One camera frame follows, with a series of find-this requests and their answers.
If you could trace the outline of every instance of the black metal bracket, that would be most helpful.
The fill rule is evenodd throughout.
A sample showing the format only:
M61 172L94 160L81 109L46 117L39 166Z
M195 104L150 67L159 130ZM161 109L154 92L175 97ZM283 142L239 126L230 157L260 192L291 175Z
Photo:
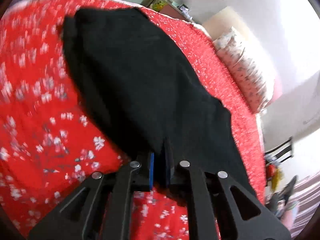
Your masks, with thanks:
M139 156L117 173L93 173L31 230L28 239L129 239L132 193L151 189L152 156ZM216 222L222 240L291 239L281 222L225 171L204 172L186 160L175 170L169 189L187 200L191 240L218 240Z

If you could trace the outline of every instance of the triangular cutout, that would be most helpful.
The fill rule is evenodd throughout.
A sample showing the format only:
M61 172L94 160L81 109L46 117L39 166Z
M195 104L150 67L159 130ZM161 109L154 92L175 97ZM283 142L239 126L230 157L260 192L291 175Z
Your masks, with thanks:
M261 210L237 187L232 186L230 191L236 201L243 220L249 220L261 214Z
M79 221L82 208L89 192L90 188L88 187L81 190L71 202L66 204L66 206L61 211L61 215L67 219L70 219L71 221Z

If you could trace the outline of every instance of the pillow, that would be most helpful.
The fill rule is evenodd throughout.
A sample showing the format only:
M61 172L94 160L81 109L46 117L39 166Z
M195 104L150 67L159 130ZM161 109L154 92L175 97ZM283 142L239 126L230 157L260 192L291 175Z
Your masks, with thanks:
M259 113L273 96L275 72L271 61L263 52L250 46L234 27L213 44L251 110Z
M282 83L279 78L279 75L276 74L275 85L273 86L272 99L268 102L268 105L276 101L280 96L282 96Z

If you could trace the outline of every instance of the black fabric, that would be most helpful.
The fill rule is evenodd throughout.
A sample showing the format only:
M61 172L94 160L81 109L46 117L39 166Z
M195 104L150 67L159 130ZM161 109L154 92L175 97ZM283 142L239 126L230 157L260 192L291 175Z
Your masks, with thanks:
M81 8L65 18L63 42L89 115L129 156L148 150L159 156L167 145L175 161L224 170L254 194L231 134L230 112L141 11Z

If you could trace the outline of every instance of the red floral blanket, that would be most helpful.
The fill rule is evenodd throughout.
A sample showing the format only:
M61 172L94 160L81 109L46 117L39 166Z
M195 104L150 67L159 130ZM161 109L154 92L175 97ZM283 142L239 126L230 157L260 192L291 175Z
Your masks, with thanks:
M117 171L125 161L82 111L67 74L61 24L81 6L128 7L115 0L41 0L0 22L0 203L24 236L86 176ZM175 41L204 87L231 111L236 145L263 202L264 161L255 116L212 41L192 24L143 11ZM154 57L161 56L159 48ZM188 239L186 208L156 189L136 192L131 239L162 238Z

